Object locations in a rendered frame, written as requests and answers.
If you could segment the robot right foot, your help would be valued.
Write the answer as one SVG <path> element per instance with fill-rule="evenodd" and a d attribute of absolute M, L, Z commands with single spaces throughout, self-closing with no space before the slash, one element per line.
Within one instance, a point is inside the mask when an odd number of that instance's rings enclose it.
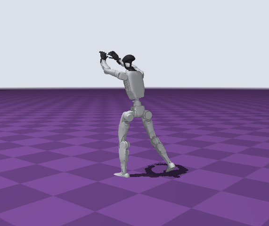
<path fill-rule="evenodd" d="M 171 170 L 173 170 L 175 168 L 175 164 L 172 162 L 172 163 L 169 163 L 169 165 L 167 166 L 167 169 L 166 169 L 166 172 L 169 172 Z"/>

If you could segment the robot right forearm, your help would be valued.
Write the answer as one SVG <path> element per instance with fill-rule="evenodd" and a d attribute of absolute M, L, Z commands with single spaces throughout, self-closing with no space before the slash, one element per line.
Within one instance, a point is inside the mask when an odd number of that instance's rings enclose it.
<path fill-rule="evenodd" d="M 120 59 L 120 60 L 119 60 L 119 62 L 121 63 L 120 65 L 124 67 L 124 64 L 123 64 L 122 59 Z M 125 64 L 126 64 L 126 67 L 129 67 L 129 66 L 130 66 L 130 64 L 129 64 L 129 63 L 125 63 Z M 133 66 L 133 67 L 137 68 L 137 67 L 136 67 L 135 65 L 133 65 L 133 64 L 131 64 L 131 66 Z"/>

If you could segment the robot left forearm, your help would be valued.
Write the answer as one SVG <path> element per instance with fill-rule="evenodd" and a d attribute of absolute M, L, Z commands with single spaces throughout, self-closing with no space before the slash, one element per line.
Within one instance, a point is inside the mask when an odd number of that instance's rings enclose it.
<path fill-rule="evenodd" d="M 110 69 L 110 67 L 106 64 L 106 61 L 102 59 L 102 62 L 100 63 L 102 66 L 102 69 L 106 68 L 106 69 Z"/>

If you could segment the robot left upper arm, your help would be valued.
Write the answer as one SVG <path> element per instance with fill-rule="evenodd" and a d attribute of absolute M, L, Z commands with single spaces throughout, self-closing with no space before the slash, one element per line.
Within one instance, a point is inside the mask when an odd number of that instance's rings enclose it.
<path fill-rule="evenodd" d="M 128 77 L 128 75 L 126 75 L 126 73 L 120 72 L 120 71 L 117 71 L 117 70 L 113 70 L 111 68 L 110 69 L 104 68 L 104 73 L 105 74 L 110 74 L 110 75 L 112 75 L 114 77 L 117 77 L 120 80 L 127 80 L 127 77 Z"/>

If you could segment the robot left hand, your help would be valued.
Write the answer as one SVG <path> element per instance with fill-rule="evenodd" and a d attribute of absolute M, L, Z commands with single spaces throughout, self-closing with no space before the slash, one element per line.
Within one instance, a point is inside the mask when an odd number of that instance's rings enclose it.
<path fill-rule="evenodd" d="M 106 58 L 108 58 L 108 56 L 106 56 L 106 53 L 103 52 L 103 51 L 100 51 L 100 56 L 101 56 L 101 59 L 100 59 L 100 63 L 102 62 L 102 59 L 106 61 Z"/>

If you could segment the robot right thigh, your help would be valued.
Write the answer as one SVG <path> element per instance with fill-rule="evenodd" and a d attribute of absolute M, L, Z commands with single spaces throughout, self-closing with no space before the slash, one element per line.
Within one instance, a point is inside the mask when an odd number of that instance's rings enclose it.
<path fill-rule="evenodd" d="M 152 113 L 148 110 L 145 110 L 145 116 L 141 117 L 142 123 L 145 127 L 145 130 L 150 138 L 150 142 L 153 146 L 159 144 L 158 138 L 155 136 L 155 131 L 153 127 L 153 122 L 151 120 Z"/>

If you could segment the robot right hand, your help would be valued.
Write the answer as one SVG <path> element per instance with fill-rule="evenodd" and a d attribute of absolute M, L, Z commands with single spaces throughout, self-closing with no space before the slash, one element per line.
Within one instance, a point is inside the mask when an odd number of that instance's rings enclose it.
<path fill-rule="evenodd" d="M 120 60 L 121 58 L 119 58 L 118 55 L 117 55 L 114 51 L 109 52 L 107 55 L 112 56 L 112 57 L 109 57 L 109 58 L 112 58 L 112 59 L 116 60 L 118 64 L 121 64 L 121 63 L 119 62 L 119 60 Z"/>

